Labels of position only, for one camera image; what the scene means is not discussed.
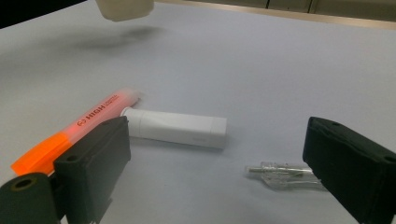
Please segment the white tabletop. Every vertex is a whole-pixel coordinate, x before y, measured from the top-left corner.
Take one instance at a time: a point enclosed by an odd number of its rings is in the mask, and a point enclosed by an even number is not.
[[[131,138],[101,223],[349,224],[330,193],[273,191],[245,165],[302,162],[311,116],[396,149],[396,31],[156,3],[114,23],[94,1],[0,30],[0,184],[111,92],[228,119],[224,150]]]

